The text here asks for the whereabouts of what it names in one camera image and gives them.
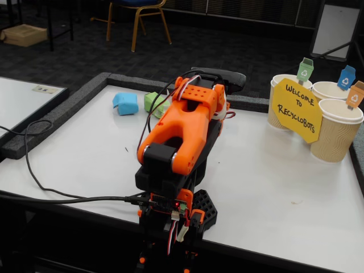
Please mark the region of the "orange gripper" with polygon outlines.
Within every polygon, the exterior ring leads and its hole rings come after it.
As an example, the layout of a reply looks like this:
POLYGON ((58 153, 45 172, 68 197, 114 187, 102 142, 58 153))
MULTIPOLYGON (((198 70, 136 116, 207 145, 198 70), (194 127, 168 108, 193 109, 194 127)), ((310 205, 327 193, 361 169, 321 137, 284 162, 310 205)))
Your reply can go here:
POLYGON ((217 107, 213 118, 225 118, 230 107, 230 104, 226 99, 225 86, 222 84, 215 84, 213 90, 217 94, 217 107))

